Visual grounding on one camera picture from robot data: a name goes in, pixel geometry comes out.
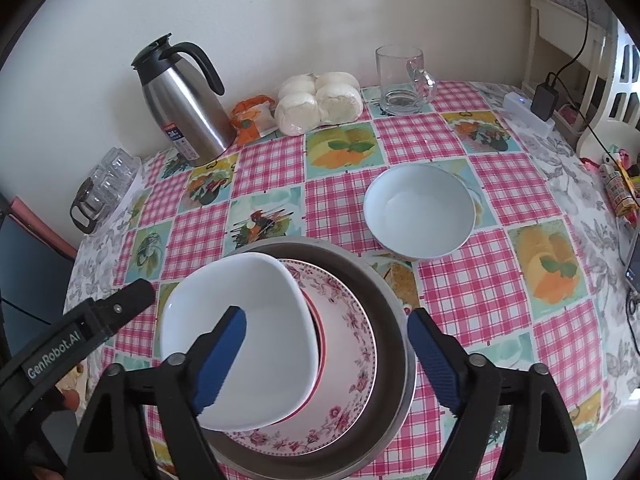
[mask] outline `stainless steel thermos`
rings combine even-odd
[[[189,164],[202,166],[233,144],[236,131],[215,95],[225,88],[207,55],[193,43],[169,45],[170,35],[142,49],[132,66],[158,126]],[[191,56],[202,73],[179,52]]]

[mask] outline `smartphone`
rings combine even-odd
[[[638,232],[640,232],[640,222],[638,222],[634,238],[631,240],[631,249],[629,250],[629,258],[625,271],[626,280],[636,294],[640,292],[640,247],[638,246]]]

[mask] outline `white power strip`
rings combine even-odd
[[[502,107],[506,111],[514,114],[539,134],[548,134],[554,129],[554,126],[556,126],[556,122],[553,119],[549,119],[548,121],[540,119],[531,111],[531,99],[522,97],[521,95],[516,94],[516,92],[509,92],[504,96]]]

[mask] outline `stainless steel pot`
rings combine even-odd
[[[385,281],[360,258],[324,240],[280,237],[237,250],[293,258],[322,267],[360,300],[376,338],[378,371],[366,408],[353,427],[327,447],[296,457],[276,457],[236,444],[223,433],[204,430],[216,458],[259,480],[338,480],[382,452],[404,423],[415,389],[415,354],[406,338],[406,316]]]

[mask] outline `pink floral rim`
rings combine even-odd
[[[355,423],[363,412],[373,388],[376,375],[376,353],[369,319],[367,319],[356,297],[340,280],[320,267],[306,262],[295,260],[281,260],[281,262],[285,264],[303,292],[305,288],[311,286],[319,295],[328,296],[328,301],[331,303],[336,303],[338,299],[344,301],[346,313],[342,319],[351,329],[360,350],[359,358],[354,361],[359,371],[348,389],[350,394],[354,393],[353,397],[343,406],[332,406],[328,410],[324,422],[319,427],[309,430],[305,438],[292,439],[282,435],[280,431],[274,433],[265,431],[267,428],[273,428],[274,425],[258,428],[258,430],[229,434],[232,440],[238,444],[263,454],[297,456],[328,446],[346,433]],[[308,274],[305,276],[304,282],[302,272],[291,264],[306,267],[302,270]],[[312,278],[312,275],[318,272],[314,269],[321,271],[322,281],[315,277]]]

